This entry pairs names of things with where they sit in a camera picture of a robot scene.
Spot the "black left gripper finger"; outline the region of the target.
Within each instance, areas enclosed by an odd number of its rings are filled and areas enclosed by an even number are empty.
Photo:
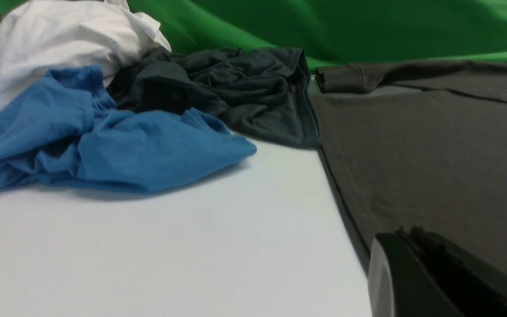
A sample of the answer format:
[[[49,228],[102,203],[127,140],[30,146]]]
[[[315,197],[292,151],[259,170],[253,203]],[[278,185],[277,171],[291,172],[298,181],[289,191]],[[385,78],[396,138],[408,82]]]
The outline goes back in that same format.
[[[373,317],[507,317],[507,274],[419,227],[375,235],[367,287]]]

